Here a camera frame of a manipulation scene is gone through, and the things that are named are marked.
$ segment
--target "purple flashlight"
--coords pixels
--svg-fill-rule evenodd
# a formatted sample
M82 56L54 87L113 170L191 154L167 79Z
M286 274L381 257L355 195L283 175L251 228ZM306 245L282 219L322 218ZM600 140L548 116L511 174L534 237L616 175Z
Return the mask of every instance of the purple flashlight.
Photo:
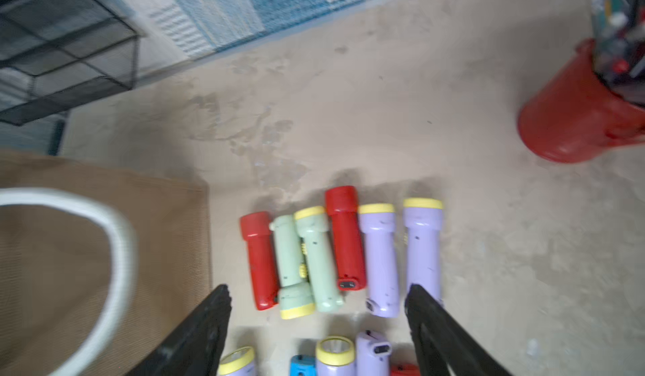
M356 337L356 376L390 376L392 346L383 334L360 333Z
M333 335L316 344L317 376L356 376L354 343Z
M443 203L430 198L408 198L403 206L407 227L407 291L412 284L419 284L443 305L439 260Z
M223 357L217 372L222 376L256 376L255 350L252 346L244 346Z
M399 276L394 250L396 227L394 205L367 204L359 207L360 231L365 234L367 309L375 316L399 315Z

